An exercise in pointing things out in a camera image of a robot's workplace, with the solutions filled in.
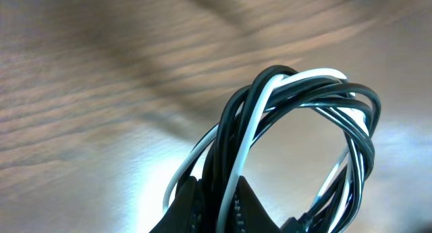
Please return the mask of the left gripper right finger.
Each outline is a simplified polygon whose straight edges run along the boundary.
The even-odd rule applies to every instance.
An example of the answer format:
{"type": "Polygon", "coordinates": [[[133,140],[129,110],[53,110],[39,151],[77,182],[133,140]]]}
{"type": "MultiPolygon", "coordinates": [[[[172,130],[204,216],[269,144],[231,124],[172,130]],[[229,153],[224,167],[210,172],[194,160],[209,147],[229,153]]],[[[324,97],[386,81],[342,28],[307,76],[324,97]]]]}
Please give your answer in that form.
{"type": "Polygon", "coordinates": [[[281,233],[244,176],[240,176],[232,201],[232,232],[281,233]]]}

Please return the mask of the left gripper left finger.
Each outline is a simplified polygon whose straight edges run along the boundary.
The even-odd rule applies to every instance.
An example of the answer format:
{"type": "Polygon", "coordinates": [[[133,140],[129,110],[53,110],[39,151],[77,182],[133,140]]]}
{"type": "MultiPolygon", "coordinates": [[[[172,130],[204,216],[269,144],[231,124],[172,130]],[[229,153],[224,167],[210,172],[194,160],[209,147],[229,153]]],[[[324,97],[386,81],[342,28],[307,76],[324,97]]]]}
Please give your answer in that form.
{"type": "Polygon", "coordinates": [[[167,212],[150,233],[197,233],[203,217],[203,196],[200,182],[189,177],[167,212]]]}

